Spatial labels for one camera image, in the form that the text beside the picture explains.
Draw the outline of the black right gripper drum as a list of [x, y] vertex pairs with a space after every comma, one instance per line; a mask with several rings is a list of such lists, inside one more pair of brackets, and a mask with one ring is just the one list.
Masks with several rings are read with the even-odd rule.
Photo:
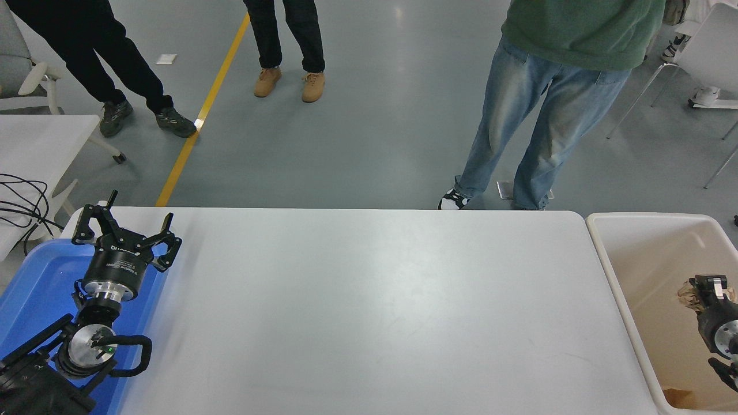
[[698, 329], [713, 353], [737, 352], [737, 305], [720, 300], [698, 316]]

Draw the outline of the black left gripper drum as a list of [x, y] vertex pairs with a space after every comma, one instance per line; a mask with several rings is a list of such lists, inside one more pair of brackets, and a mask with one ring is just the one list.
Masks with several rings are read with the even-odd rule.
[[127, 289], [139, 289], [150, 263], [150, 247], [138, 251], [113, 244], [97, 246], [84, 276], [84, 287], [111, 282]]

